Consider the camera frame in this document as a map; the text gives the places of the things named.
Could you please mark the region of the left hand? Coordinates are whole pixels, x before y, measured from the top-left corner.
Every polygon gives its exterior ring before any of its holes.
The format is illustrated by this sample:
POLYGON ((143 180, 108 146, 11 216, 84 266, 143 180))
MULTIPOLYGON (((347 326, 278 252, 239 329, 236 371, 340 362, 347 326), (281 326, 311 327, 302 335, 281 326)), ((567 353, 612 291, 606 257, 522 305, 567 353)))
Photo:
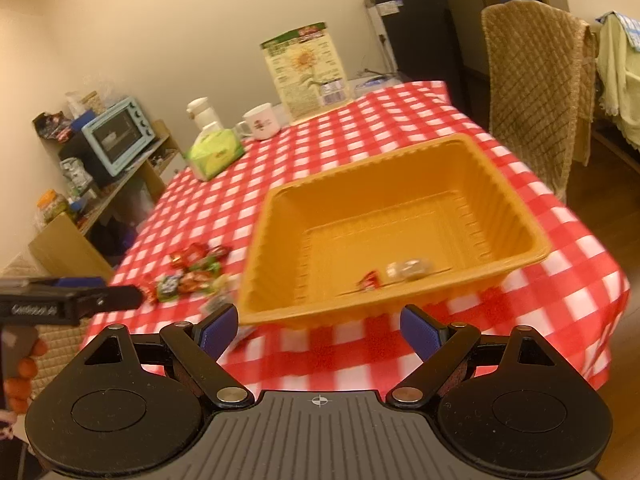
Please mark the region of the left hand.
POLYGON ((13 426, 18 415, 24 415, 32 395, 32 380, 38 374, 36 358, 41 358, 48 351, 47 344, 40 338, 30 350, 30 355, 17 364, 17 375, 5 379, 2 384, 4 407, 1 409, 1 440, 13 438, 13 426))

